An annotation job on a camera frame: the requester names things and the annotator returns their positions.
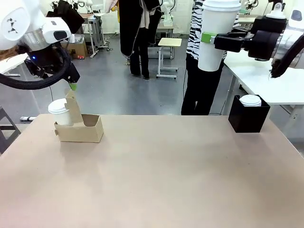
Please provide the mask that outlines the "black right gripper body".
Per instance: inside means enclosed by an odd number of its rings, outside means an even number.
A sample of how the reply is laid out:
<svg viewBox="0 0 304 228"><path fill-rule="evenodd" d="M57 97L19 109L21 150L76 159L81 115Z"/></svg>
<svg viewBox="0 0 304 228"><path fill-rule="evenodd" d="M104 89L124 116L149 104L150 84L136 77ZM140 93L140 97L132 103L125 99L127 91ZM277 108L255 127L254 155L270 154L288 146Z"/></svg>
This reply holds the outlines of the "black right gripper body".
<svg viewBox="0 0 304 228"><path fill-rule="evenodd" d="M218 34L214 40L215 49L238 53L248 52L251 58L269 60L277 45L280 33L259 30L255 34L249 32L229 32Z"/></svg>

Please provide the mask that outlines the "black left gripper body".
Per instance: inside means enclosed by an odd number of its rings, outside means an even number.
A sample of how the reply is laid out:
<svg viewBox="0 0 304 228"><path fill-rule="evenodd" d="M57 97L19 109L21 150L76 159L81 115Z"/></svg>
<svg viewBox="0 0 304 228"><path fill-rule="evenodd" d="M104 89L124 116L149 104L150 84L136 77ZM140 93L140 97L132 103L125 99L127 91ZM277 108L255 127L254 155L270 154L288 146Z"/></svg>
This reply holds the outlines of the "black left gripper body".
<svg viewBox="0 0 304 228"><path fill-rule="evenodd" d="M29 60L25 64L32 75L53 84L62 79L68 83L77 83L80 79L70 54L61 45L50 45L42 50L28 52L27 55Z"/></svg>

